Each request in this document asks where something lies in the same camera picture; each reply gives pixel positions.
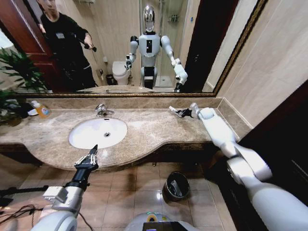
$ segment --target sink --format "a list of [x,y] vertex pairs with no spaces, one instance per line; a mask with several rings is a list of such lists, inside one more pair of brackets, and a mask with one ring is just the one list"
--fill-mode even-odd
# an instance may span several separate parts
[[76,148],[107,148],[121,142],[127,133],[126,124],[118,119],[96,118],[78,124],[69,134],[69,142]]

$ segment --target person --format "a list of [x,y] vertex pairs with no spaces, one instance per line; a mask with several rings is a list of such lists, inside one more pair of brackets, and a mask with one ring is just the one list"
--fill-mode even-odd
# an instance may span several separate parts
[[93,49],[89,32],[80,27],[72,18],[58,11],[55,0],[37,0],[43,15],[41,31],[63,69],[66,82],[73,91],[96,86],[91,66],[84,56],[80,43]]

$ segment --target soap dispenser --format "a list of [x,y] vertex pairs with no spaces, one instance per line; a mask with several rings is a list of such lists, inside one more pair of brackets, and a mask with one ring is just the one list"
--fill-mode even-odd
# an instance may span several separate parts
[[37,101],[32,101],[32,105],[35,107],[37,113],[41,118],[47,118],[50,115],[50,110]]

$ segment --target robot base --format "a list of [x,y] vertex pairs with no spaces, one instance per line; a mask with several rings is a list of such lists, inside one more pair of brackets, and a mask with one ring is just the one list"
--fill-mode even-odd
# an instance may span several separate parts
[[136,216],[124,231],[198,231],[195,227],[184,221],[171,221],[161,213],[142,213]]

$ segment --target cable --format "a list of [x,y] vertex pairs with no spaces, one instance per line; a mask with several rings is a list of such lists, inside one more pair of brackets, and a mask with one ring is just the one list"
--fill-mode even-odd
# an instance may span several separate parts
[[79,215],[82,217],[82,219],[84,220],[84,222],[86,223],[86,225],[88,225],[88,227],[91,229],[91,231],[94,231],[94,229],[92,228],[92,226],[87,223],[86,219],[84,218],[84,216],[79,212]]
[[9,216],[8,218],[0,221],[0,225],[2,225],[3,223],[5,223],[6,221],[8,220],[11,220],[11,219],[16,219],[18,217],[20,217],[21,215],[29,212],[29,215],[32,215],[32,227],[34,226],[34,213],[35,211],[42,211],[43,208],[36,208],[34,205],[25,205],[25,206],[22,206],[18,211],[12,213],[12,214],[6,214],[6,215],[3,215],[3,216],[0,216],[0,218],[3,218],[3,217],[6,217],[6,216]]

